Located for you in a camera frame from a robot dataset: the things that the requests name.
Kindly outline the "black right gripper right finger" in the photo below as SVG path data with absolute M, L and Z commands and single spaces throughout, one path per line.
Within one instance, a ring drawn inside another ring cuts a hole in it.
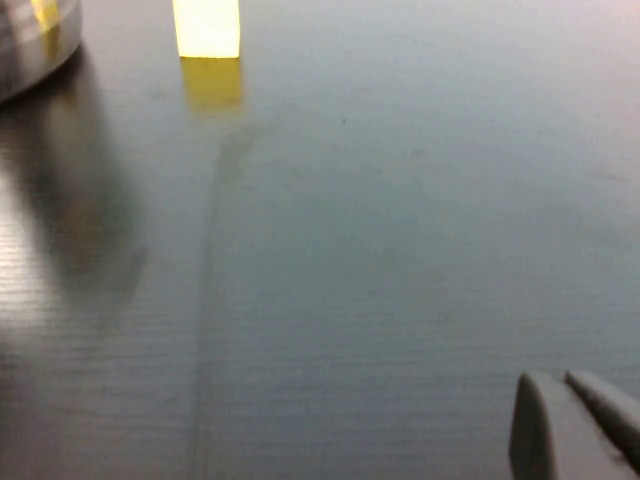
M 565 383 L 627 462 L 638 463 L 639 400 L 587 371 L 567 371 Z

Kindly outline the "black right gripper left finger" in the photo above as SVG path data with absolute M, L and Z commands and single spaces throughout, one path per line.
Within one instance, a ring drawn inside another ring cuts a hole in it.
M 509 438 L 514 479 L 629 479 L 631 464 L 574 389 L 546 373 L 518 380 Z

